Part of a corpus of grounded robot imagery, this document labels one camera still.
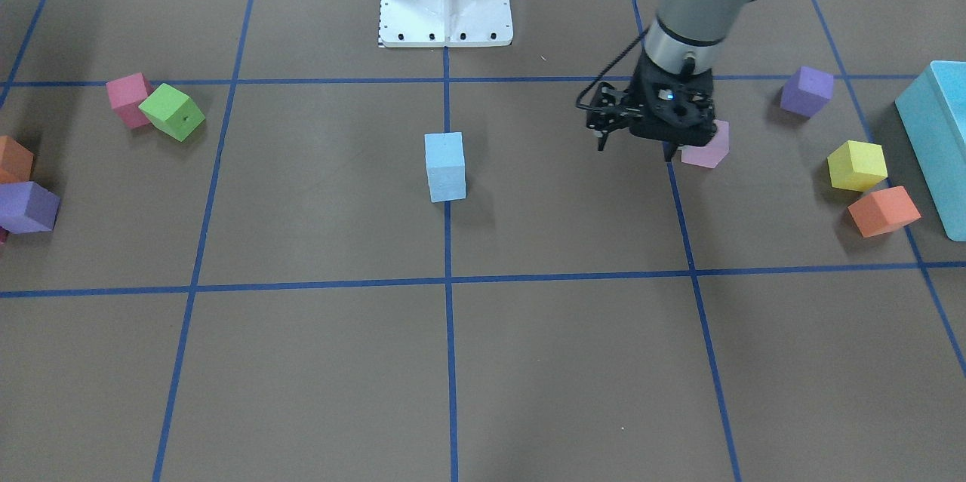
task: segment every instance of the light blue block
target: light blue block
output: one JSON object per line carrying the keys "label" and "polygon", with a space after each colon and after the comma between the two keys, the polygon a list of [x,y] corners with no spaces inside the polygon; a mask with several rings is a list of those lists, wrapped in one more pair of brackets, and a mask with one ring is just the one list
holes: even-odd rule
{"label": "light blue block", "polygon": [[966,62],[932,62],[896,100],[946,229],[966,241]]}
{"label": "light blue block", "polygon": [[427,134],[426,177],[432,203],[466,199],[463,134]]}

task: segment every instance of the red-orange cube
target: red-orange cube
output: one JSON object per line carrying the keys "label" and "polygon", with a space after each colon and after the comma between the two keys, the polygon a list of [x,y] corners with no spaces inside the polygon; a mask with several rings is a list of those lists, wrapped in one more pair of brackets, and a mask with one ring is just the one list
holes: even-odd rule
{"label": "red-orange cube", "polygon": [[849,214],[863,237],[882,235],[903,228],[921,218],[918,208],[902,186],[873,191],[850,204]]}
{"label": "red-orange cube", "polygon": [[0,137],[0,184],[26,183],[34,165],[33,152],[23,148],[10,135]]}

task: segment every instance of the green cube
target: green cube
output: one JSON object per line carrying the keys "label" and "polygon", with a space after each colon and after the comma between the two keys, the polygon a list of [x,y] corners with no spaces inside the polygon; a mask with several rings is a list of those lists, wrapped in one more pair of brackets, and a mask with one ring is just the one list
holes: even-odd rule
{"label": "green cube", "polygon": [[138,108],[156,128],[183,141],[205,120],[198,105],[183,91],[160,84]]}

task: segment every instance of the purple block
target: purple block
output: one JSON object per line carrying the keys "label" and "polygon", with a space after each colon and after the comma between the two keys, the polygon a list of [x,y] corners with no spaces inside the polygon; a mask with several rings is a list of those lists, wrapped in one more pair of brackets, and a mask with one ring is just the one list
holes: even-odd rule
{"label": "purple block", "polygon": [[38,183],[0,184],[0,227],[9,232],[54,229],[60,198]]}
{"label": "purple block", "polygon": [[681,149],[681,163],[700,165],[714,169],[728,155],[731,149],[731,129],[724,120],[715,120],[718,132],[705,146],[684,146]]}
{"label": "purple block", "polygon": [[144,100],[151,96],[152,91],[154,88],[151,87],[151,83],[141,73],[134,73],[107,83],[107,98],[111,101],[111,108],[124,121],[128,129],[151,124],[138,105],[144,103]]}
{"label": "purple block", "polygon": [[814,117],[832,100],[835,77],[818,69],[801,66],[782,89],[782,108],[788,112]]}

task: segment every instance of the block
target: block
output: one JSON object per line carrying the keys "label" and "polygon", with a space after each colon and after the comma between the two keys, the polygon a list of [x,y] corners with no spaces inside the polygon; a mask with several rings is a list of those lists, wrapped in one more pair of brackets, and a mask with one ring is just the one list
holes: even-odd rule
{"label": "block", "polygon": [[178,141],[186,139],[205,120],[201,109],[187,94],[168,84],[160,84],[138,108],[155,127]]}
{"label": "block", "polygon": [[714,169],[722,159],[725,159],[731,149],[728,123],[724,120],[715,120],[715,125],[718,127],[718,132],[707,145],[684,146],[681,149],[681,163]]}
{"label": "block", "polygon": [[142,73],[134,73],[108,82],[107,98],[110,100],[114,114],[124,121],[128,129],[134,129],[151,124],[151,120],[138,106],[144,103],[154,90]]}
{"label": "block", "polygon": [[889,176],[882,146],[846,141],[829,156],[829,175],[837,189],[866,191]]}
{"label": "block", "polygon": [[932,62],[896,100],[946,237],[966,241],[966,62]]}
{"label": "block", "polygon": [[9,135],[0,137],[0,184],[26,183],[33,165],[33,152]]}
{"label": "block", "polygon": [[827,72],[801,66],[782,89],[782,108],[805,117],[814,117],[832,100],[835,77]]}
{"label": "block", "polygon": [[463,134],[427,134],[426,176],[432,203],[466,199],[466,160]]}
{"label": "block", "polygon": [[0,228],[14,234],[50,231],[60,198],[38,183],[0,184]]}
{"label": "block", "polygon": [[921,218],[918,208],[902,186],[873,191],[849,204],[849,214],[863,237],[882,235],[903,228]]}

